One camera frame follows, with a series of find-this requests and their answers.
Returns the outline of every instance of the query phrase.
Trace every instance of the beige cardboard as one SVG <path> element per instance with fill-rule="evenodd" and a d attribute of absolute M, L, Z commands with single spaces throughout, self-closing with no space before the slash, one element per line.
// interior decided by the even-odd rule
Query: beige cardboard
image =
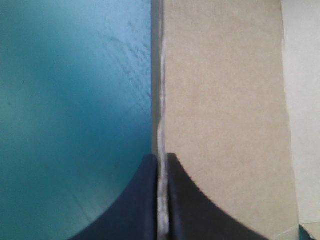
<path fill-rule="evenodd" d="M 320 222 L 305 223 L 302 224 L 302 227 L 312 239 L 320 240 Z"/>
<path fill-rule="evenodd" d="M 165 0 L 164 14 L 167 152 L 228 214 L 284 239 L 298 214 L 281 1 Z"/>
<path fill-rule="evenodd" d="M 282 1 L 283 51 L 300 223 L 320 222 L 320 1 Z"/>

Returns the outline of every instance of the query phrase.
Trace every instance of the dark blue curved shape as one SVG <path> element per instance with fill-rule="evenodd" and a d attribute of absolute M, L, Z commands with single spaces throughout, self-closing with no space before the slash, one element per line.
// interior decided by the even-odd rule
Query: dark blue curved shape
<path fill-rule="evenodd" d="M 227 215 L 168 154 L 170 240 L 266 240 Z"/>
<path fill-rule="evenodd" d="M 157 180 L 157 159 L 147 155 L 115 203 L 71 240 L 155 240 Z"/>

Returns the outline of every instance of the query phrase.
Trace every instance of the teal surface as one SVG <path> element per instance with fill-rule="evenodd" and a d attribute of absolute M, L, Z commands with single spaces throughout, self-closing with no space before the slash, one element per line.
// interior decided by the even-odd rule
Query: teal surface
<path fill-rule="evenodd" d="M 66 240 L 151 152 L 151 0 L 0 0 L 0 240 Z"/>
<path fill-rule="evenodd" d="M 304 230 L 302 226 L 299 226 L 299 235 L 300 240 L 312 240 L 312 238 L 309 236 L 309 234 Z"/>

